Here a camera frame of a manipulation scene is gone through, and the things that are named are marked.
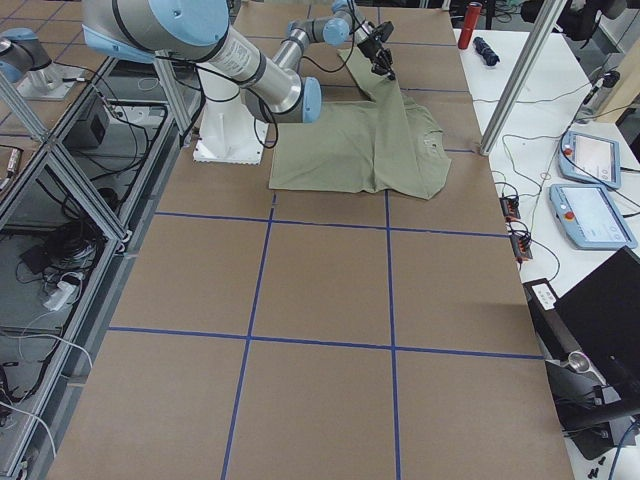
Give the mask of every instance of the small robot arm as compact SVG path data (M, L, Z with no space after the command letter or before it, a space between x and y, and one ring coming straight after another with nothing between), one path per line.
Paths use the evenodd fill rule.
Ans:
M93 49L141 63L152 63L159 50L208 63L244 88L251 114L268 123L309 123L320 116L320 84L295 71L311 43L337 46L353 34L372 71L395 78L391 53L383 46L393 25L373 26L353 0L336 0L333 16L291 22L273 59L230 25L225 0L83 0L82 5L85 41Z
M62 84L62 73L28 28L12 28L0 33L0 71L11 83L29 74L35 89L54 90Z

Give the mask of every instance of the white label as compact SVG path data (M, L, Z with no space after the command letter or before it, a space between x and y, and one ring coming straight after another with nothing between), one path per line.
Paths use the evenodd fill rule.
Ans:
M534 285L531 287L533 293L536 294L542 308L545 310L553 310L554 304L556 303L555 295L549 290L549 287L546 283L541 283L540 285Z
M231 77L242 73L251 61L251 52L238 40L229 40L222 51L212 60L225 75Z

